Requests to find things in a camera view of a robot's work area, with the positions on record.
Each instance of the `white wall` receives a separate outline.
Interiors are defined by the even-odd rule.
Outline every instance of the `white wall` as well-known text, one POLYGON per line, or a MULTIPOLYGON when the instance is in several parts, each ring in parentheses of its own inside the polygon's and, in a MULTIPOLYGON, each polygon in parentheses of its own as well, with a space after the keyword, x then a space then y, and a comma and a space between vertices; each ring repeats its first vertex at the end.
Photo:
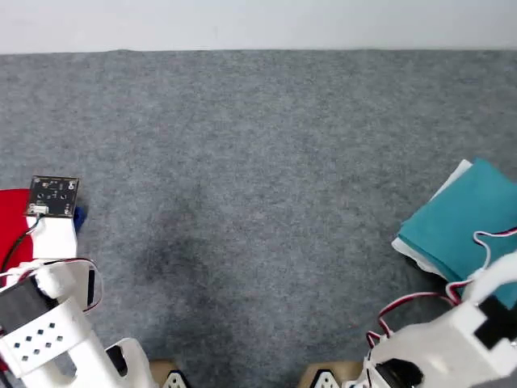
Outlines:
POLYGON ((1 0, 0 53, 517 48, 517 0, 1 0))

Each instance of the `folded teal towel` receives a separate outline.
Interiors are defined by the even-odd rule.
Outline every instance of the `folded teal towel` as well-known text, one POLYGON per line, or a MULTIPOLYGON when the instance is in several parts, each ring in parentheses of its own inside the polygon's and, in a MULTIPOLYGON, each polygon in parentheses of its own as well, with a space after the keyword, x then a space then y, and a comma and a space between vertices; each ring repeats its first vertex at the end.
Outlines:
MULTIPOLYGON (((473 232, 502 232, 517 226, 517 184, 478 159, 460 178, 403 223, 398 237, 432 262, 449 281, 466 279, 485 261, 473 232)), ((487 238, 492 262, 517 250, 517 236, 487 238)), ((507 306, 517 285, 496 292, 507 306)))

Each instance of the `circuit board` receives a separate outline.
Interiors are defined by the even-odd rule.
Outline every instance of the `circuit board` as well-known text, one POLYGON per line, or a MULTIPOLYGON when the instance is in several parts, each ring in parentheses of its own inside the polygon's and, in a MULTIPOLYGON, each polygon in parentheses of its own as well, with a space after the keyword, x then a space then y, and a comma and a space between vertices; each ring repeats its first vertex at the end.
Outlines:
POLYGON ((25 214, 35 216, 42 213, 46 217, 74 217, 78 187, 78 178, 33 176, 25 214))

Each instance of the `gray carpet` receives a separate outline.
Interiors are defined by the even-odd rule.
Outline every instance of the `gray carpet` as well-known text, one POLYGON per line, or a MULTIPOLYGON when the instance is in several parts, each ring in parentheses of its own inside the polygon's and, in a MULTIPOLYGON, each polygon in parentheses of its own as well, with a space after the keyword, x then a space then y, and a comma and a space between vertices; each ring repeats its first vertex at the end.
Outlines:
MULTIPOLYGON (((462 158, 517 179, 516 66, 501 52, 4 56, 0 187, 82 178, 106 345, 135 337, 198 388, 293 387, 309 362, 360 359, 387 302, 443 285, 389 243, 462 158)), ((415 302, 389 321, 441 311, 415 302)))

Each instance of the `red cloth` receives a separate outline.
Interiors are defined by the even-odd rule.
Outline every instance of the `red cloth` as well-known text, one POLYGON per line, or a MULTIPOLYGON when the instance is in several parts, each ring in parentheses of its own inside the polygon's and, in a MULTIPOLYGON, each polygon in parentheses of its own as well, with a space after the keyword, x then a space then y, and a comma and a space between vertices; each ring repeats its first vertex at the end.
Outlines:
MULTIPOLYGON (((27 230, 25 219, 25 208, 29 198, 29 190, 17 188, 13 190, 0 190, 0 263, 3 262, 7 252, 15 243, 16 239, 27 230)), ((8 268, 18 267, 22 261, 32 260, 32 238, 25 238, 18 249, 11 256, 8 268)), ((0 360, 0 369, 7 370, 7 366, 0 360)))

